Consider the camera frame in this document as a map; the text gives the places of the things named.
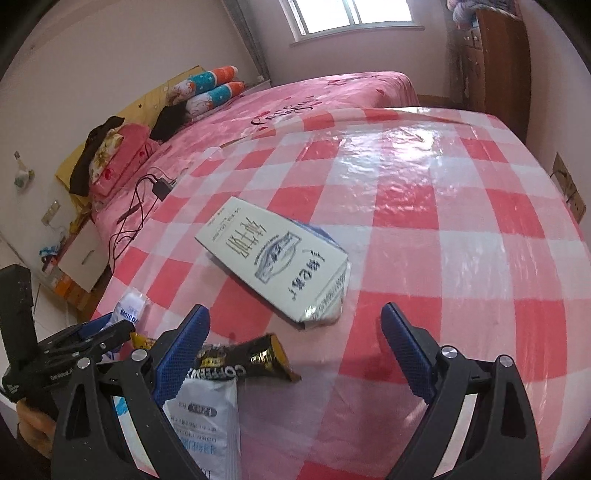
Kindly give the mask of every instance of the box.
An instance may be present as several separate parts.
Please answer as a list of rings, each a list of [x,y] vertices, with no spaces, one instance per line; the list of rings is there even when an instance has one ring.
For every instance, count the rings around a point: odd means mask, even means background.
[[[340,316],[349,257],[321,229],[232,197],[196,239],[302,326],[333,323]]]

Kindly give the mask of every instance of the human hand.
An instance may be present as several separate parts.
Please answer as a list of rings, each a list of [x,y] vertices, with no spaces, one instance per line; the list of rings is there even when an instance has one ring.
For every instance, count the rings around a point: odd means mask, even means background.
[[[46,458],[51,458],[56,422],[42,411],[27,405],[25,399],[17,402],[18,430],[28,445]]]

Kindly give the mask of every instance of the wooden cabinet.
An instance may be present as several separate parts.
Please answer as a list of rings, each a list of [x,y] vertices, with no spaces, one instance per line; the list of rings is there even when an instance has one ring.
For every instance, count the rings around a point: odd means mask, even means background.
[[[460,32],[465,108],[498,117],[527,138],[531,62],[525,24],[500,12],[476,11],[478,25]]]

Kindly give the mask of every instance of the wall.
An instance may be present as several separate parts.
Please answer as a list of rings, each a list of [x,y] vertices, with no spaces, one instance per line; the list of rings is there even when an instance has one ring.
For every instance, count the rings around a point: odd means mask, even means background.
[[[366,29],[293,44],[279,0],[256,0],[256,17],[275,85],[341,73],[395,70],[420,95],[449,97],[447,30],[440,0],[409,0],[420,30]]]
[[[73,219],[59,164],[108,116],[197,64],[256,79],[219,0],[60,0],[41,20],[0,83],[0,232],[28,266]],[[16,150],[36,173],[21,194]],[[56,199],[52,229],[41,217]]]
[[[591,208],[591,74],[558,23],[534,0],[521,0],[531,50],[531,113],[527,147],[551,171],[559,152]],[[591,240],[591,210],[581,222]]]

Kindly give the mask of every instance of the yellow headboard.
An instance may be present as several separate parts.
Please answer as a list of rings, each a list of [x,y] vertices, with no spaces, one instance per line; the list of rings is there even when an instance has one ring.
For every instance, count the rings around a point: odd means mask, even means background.
[[[162,108],[166,105],[166,93],[170,87],[173,87],[178,82],[186,80],[191,75],[203,73],[205,70],[199,65],[193,67],[186,72],[180,73],[175,78],[170,79],[166,83],[163,83],[159,87],[156,87],[151,92],[146,93],[144,96],[138,98],[135,102],[129,104],[126,108],[117,113],[117,116],[125,118],[126,124],[143,124],[153,128],[158,119],[158,115],[162,111]],[[64,184],[66,190],[70,189],[70,176],[72,170],[76,166],[84,146],[86,139],[82,142],[71,154],[65,159],[60,167],[56,171],[57,179]],[[79,197],[78,195],[70,195],[75,206],[84,206],[89,203],[89,199],[86,197]]]

